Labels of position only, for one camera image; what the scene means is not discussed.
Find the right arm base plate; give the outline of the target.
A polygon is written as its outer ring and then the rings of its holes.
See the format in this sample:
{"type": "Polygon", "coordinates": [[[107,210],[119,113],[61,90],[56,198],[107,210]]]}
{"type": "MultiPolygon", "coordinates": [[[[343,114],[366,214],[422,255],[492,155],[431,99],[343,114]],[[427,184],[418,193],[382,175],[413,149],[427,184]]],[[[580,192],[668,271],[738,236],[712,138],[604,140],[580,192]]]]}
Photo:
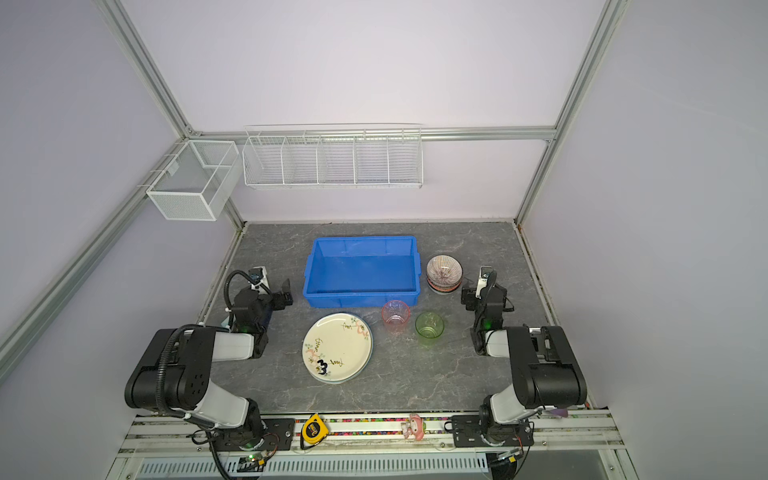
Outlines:
{"type": "Polygon", "coordinates": [[[528,447],[534,444],[530,422],[498,424],[479,414],[454,415],[449,421],[458,448],[528,447]]]}

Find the white floral plate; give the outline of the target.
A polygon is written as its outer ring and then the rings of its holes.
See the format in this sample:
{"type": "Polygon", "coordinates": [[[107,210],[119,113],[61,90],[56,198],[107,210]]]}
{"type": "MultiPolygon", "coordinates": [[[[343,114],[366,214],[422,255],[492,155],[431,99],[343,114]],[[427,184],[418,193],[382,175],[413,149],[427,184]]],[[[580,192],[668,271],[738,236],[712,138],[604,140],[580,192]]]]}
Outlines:
{"type": "Polygon", "coordinates": [[[349,313],[334,313],[315,322],[302,342],[302,360],[309,374],[322,383],[351,380],[367,366],[373,353],[368,324],[349,313]]]}

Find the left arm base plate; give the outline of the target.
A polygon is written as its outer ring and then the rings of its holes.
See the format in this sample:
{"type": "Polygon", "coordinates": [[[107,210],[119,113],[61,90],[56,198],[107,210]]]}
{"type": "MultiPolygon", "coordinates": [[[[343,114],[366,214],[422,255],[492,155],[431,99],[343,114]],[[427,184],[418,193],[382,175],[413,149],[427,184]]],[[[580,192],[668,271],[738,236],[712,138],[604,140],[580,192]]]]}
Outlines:
{"type": "Polygon", "coordinates": [[[290,417],[267,418],[261,430],[218,430],[213,435],[213,445],[219,452],[287,451],[295,437],[296,419],[290,417]]]}

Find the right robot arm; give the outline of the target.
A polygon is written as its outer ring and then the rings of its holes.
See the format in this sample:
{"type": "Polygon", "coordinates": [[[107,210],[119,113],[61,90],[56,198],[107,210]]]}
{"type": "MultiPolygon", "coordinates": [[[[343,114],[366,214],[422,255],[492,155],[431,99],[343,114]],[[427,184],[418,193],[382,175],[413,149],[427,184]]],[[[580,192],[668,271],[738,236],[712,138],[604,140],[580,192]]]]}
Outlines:
{"type": "Polygon", "coordinates": [[[506,327],[503,315],[514,306],[493,268],[483,267],[477,284],[462,289],[461,303],[474,314],[475,352],[508,360],[511,384],[487,396],[476,414],[451,419],[455,446],[523,449],[534,443],[533,417],[586,403],[586,381],[564,330],[506,327]]]}

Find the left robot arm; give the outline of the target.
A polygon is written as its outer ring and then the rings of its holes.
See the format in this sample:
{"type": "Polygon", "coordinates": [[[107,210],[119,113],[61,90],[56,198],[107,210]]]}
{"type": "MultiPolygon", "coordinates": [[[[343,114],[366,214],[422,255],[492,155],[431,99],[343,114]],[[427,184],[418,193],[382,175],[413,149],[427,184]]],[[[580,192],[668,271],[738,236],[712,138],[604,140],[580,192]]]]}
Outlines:
{"type": "Polygon", "coordinates": [[[222,451],[285,449],[287,422],[265,422],[255,400],[215,384],[211,371],[217,362],[263,355],[272,314],[293,304],[291,283],[272,289],[265,268],[234,270],[223,298],[223,326],[186,324],[155,333],[127,381],[125,403],[193,424],[222,451]]]}

